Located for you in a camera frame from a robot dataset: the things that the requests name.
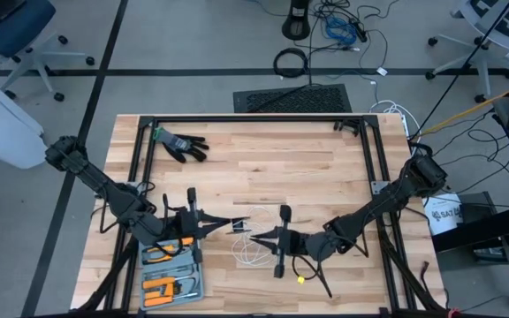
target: black floor mat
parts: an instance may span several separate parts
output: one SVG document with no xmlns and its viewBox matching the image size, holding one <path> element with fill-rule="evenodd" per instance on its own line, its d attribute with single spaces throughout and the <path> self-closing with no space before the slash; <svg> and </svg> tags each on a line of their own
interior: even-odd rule
<svg viewBox="0 0 509 318">
<path fill-rule="evenodd" d="M 344 84 L 304 87 L 262 89 L 233 93 L 236 113 L 341 113 L 353 112 Z"/>
</svg>

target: gray tool case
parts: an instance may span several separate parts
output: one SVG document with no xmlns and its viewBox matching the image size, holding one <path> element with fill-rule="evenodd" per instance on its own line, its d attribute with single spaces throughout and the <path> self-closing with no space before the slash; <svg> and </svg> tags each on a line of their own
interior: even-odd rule
<svg viewBox="0 0 509 318">
<path fill-rule="evenodd" d="M 175 252 L 179 242 L 169 240 L 159 242 L 159 245 L 168 252 Z M 184 244 L 184 250 L 179 255 L 168 261 L 158 261 L 165 257 L 163 252 L 154 246 L 144 246 L 139 243 L 139 263 L 142 266 L 141 309 L 154 310 L 203 299 L 201 264 L 194 260 L 194 255 L 200 253 L 200 243 L 195 240 L 191 245 Z M 167 284 L 159 285 L 160 279 L 166 277 L 174 277 L 175 280 L 172 283 L 174 287 L 173 301 L 154 305 L 162 302 L 161 297 L 166 297 L 162 295 L 171 290 Z"/>
</svg>

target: work glove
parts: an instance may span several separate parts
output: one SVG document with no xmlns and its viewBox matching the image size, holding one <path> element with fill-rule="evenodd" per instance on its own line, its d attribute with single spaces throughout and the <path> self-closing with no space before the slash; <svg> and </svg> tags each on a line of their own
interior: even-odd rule
<svg viewBox="0 0 509 318">
<path fill-rule="evenodd" d="M 164 148 L 180 163 L 185 163 L 186 158 L 183 154 L 189 154 L 195 158 L 195 160 L 202 162 L 207 156 L 198 148 L 208 150 L 209 146 L 204 144 L 205 138 L 186 136 L 179 134 L 171 134 L 162 127 L 155 129 L 153 138 L 157 142 L 162 142 Z"/>
</svg>

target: wooden table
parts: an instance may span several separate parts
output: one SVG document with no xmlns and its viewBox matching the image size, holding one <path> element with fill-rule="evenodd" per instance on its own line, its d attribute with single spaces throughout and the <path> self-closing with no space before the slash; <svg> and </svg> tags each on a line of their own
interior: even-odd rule
<svg viewBox="0 0 509 318">
<path fill-rule="evenodd" d="M 378 119 L 393 180 L 409 157 L 404 129 L 398 115 L 383 114 Z M 105 164 L 105 172 L 114 180 L 127 180 L 138 120 L 137 115 L 117 117 Z M 172 123 L 163 127 L 173 133 L 204 136 L 211 149 L 207 162 L 191 159 L 180 164 L 162 147 L 156 148 L 151 174 L 156 189 L 148 194 L 148 199 L 159 210 L 163 193 L 168 194 L 172 206 L 182 206 L 186 205 L 186 189 L 194 186 L 198 207 L 213 216 L 244 216 L 251 207 L 264 206 L 276 214 L 274 219 L 256 211 L 251 217 L 271 228 L 279 223 L 278 206 L 288 204 L 292 207 L 291 228 L 312 233 L 321 231 L 322 225 L 334 216 L 351 213 L 371 200 L 361 139 L 346 131 L 333 132 L 331 123 L 210 122 Z M 368 136 L 376 174 L 380 175 L 374 140 L 371 133 Z M 141 163 L 148 137 L 144 140 Z M 140 164 L 137 180 L 141 180 L 143 166 Z M 95 207 L 102 204 L 97 201 Z M 412 200 L 410 207 L 422 211 L 419 200 Z M 108 213 L 106 223 L 112 221 Z M 425 278 L 434 298 L 443 305 L 443 283 L 425 219 L 403 210 L 400 225 L 410 269 L 419 276 L 422 263 L 430 263 Z M 88 299 L 110 269 L 117 231 L 99 234 L 98 229 L 99 217 L 94 217 L 72 308 Z M 365 230 L 369 258 L 352 249 L 323 263 L 333 299 L 327 297 L 317 279 L 298 284 L 289 257 L 282 279 L 273 278 L 274 262 L 258 268 L 237 262 L 231 253 L 237 237 L 225 235 L 229 230 L 219 229 L 202 243 L 205 299 L 170 307 L 163 313 L 377 314 L 379 307 L 390 307 L 374 222 Z M 393 269 L 400 307 L 405 307 L 401 278 L 398 270 Z M 133 311 L 139 305 L 140 269 L 135 275 Z M 114 307 L 119 307 L 124 277 L 122 272 Z"/>
</svg>

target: white wire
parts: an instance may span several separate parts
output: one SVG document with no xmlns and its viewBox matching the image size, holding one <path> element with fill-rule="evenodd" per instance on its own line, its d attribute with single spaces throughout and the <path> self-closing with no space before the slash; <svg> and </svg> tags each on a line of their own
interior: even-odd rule
<svg viewBox="0 0 509 318">
<path fill-rule="evenodd" d="M 257 209 L 265 210 L 269 216 L 271 216 L 271 218 L 276 221 L 276 216 L 272 212 L 268 211 L 265 207 L 252 207 L 248 210 L 247 215 L 252 216 L 253 211 Z M 272 252 L 269 249 L 249 239 L 251 235 L 264 233 L 274 229 L 274 225 L 272 225 L 270 228 L 267 228 L 260 225 L 259 223 L 250 222 L 248 220 L 242 222 L 243 228 L 250 231 L 240 234 L 237 240 L 231 245 L 231 254 L 235 260 L 241 264 L 254 267 L 266 265 L 271 261 L 274 261 L 276 258 L 272 257 Z"/>
<path fill-rule="evenodd" d="M 375 102 L 372 106 L 370 106 L 370 109 L 368 110 L 369 113 L 372 112 L 372 110 L 380 105 L 380 104 L 383 104 L 383 103 L 389 103 L 390 104 L 390 107 L 383 110 L 383 113 L 385 114 L 394 114 L 394 113 L 398 113 L 400 114 L 401 116 L 403 117 L 406 117 L 406 115 L 404 113 L 402 113 L 402 110 L 405 111 L 405 113 L 407 113 L 407 115 L 409 115 L 410 118 L 412 118 L 412 120 L 414 121 L 415 125 L 417 126 L 417 129 L 419 131 L 419 135 L 422 135 L 422 131 L 420 130 L 420 124 L 417 122 L 417 120 L 415 119 L 414 115 L 412 115 L 411 112 L 409 112 L 409 110 L 407 110 L 404 106 L 402 105 L 399 105 L 397 103 L 395 103 L 394 101 L 391 101 L 391 100 L 383 100 L 383 101 L 380 101 L 380 102 Z M 420 142 L 422 140 L 422 137 L 419 137 L 417 139 L 417 142 Z M 412 151 L 412 155 L 415 155 L 415 151 L 417 150 L 417 148 L 414 148 L 414 151 Z"/>
</svg>

